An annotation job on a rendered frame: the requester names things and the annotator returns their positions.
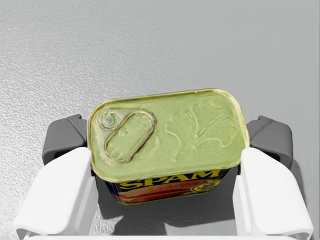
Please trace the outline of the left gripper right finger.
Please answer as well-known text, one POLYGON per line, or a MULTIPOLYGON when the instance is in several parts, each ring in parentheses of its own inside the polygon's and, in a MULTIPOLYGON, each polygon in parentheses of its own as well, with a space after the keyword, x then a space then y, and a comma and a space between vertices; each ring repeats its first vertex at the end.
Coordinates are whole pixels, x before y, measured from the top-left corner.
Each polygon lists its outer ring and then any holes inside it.
POLYGON ((260 115, 247 129, 250 146, 241 153, 232 195, 237 235, 312 236, 312 220, 291 172, 291 128, 260 115))

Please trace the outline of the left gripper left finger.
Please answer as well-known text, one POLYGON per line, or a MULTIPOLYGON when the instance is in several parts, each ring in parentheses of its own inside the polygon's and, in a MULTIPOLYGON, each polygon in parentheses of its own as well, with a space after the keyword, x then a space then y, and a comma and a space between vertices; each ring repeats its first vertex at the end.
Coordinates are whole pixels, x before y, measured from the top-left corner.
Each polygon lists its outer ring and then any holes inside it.
POLYGON ((91 159, 87 121, 80 114, 48 126, 42 150, 44 166, 13 224, 19 238, 89 235, 98 204, 91 159))

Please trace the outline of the green and blue rectangular can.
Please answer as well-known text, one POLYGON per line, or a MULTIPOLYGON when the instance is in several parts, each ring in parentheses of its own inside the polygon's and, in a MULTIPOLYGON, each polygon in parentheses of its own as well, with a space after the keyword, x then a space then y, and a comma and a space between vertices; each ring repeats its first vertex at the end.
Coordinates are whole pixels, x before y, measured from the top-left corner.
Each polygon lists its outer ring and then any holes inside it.
POLYGON ((87 120, 92 170, 127 206, 212 191, 250 143, 240 104, 217 88, 110 99, 87 120))

